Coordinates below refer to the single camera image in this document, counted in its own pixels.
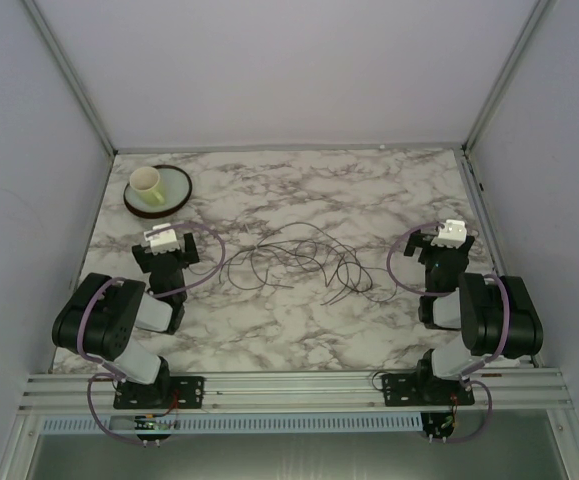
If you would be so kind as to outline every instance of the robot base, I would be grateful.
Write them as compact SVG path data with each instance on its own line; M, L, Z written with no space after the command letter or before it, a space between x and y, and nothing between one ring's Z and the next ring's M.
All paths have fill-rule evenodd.
M204 377L172 377L169 365L161 357L160 371L154 383L143 385L131 381L118 385L113 408L116 410L151 410L171 407L175 398L178 409L202 408L204 397Z
M452 404L455 395L458 405L473 405L473 393L457 380L443 380L433 376L429 350L418 361L413 373L387 373L381 376L382 391L387 407Z

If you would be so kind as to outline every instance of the glass panel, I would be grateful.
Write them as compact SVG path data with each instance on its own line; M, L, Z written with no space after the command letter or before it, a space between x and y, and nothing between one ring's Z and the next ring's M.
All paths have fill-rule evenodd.
M479 412L459 412L461 431ZM102 435L45 436L32 480L566 479L544 412L496 412L462 445L430 445L416 433L195 435L141 450Z

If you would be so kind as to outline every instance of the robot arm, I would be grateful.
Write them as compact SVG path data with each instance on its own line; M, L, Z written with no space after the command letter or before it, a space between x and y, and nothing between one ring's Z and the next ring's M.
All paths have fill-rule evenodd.
M168 226L158 225L154 230ZM145 245L134 246L132 252L143 273L150 273L152 294L145 292L144 282L136 280L124 280L121 285L108 287L93 305L82 338L86 356L94 357L93 361L101 359L105 367L125 379L117 388L114 401L117 409L166 408L180 391L191 389L191 397L195 397L196 387L202 390L202 385L186 381L188 377L171 377L164 358L131 338L134 326L157 333L176 332L184 315L187 294L167 292L184 287L182 269L199 262L190 233L184 236L184 251L173 230L156 235L146 232L145 240ZM85 309L110 279L99 273L87 275L54 322L52 339L56 346L79 353L78 331ZM162 295L161 299L155 298L158 294Z

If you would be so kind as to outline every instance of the tangled wire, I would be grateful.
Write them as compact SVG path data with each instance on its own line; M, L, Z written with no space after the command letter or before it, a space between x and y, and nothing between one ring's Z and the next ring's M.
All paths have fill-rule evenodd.
M326 237L326 240L318 239L318 235L315 234L310 238L268 241L274 235L296 225L310 227ZM253 275L252 278L255 283L253 286L239 285L234 281L232 270L243 266L248 273ZM266 235L256 245L241 249L225 261L219 280L222 282L223 274L225 274L226 280L240 290L260 290L265 286L278 289L294 288L283 283L282 278L278 278L278 275L271 272L273 268L278 266L305 274L319 273L324 279L325 288L334 286L337 281L337 284L340 285L340 288L336 288L337 293L324 299L321 305L333 305L352 293L363 295L367 300L375 303L388 302L396 295L395 287L388 298L376 299L369 295L369 292L375 288L369 272L372 270L386 272L386 269L364 266L358 260L355 248L343 244L324 230L307 222L293 222L284 225Z

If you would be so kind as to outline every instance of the enclosure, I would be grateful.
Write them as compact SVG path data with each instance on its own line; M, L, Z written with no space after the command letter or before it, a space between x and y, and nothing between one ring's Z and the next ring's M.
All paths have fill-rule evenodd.
M130 175L163 165L189 195L140 218ZM445 407L374 383L459 337L387 271L423 288L392 244L447 219L467 272L522 277L544 329L472 375L491 397L457 436L491 426L460 446L418 438ZM204 385L177 443L130 455L87 403L131 436L119 387L88 387L52 325L92 272L148 283L132 247L165 222L226 263L195 231L185 282L216 275L175 333L133 331ZM473 471L579 479L579 2L0 0L0 479Z

